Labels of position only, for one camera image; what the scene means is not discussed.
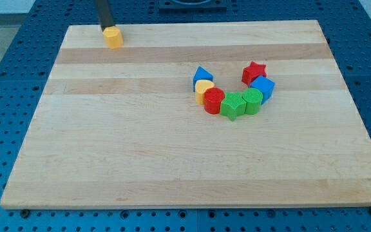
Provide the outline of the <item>black robot arm rod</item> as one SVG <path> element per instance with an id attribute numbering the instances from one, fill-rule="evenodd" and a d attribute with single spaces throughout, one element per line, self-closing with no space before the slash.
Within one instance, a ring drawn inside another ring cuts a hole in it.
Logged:
<path id="1" fill-rule="evenodd" d="M 101 30 L 115 26 L 113 14 L 108 0 L 94 0 L 94 6 L 100 22 Z"/>

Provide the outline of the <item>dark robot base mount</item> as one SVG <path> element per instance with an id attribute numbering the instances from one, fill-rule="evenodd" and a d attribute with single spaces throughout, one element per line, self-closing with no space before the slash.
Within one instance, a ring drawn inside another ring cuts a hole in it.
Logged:
<path id="1" fill-rule="evenodd" d="M 228 0 L 158 0 L 158 9 L 173 10 L 225 10 Z"/>

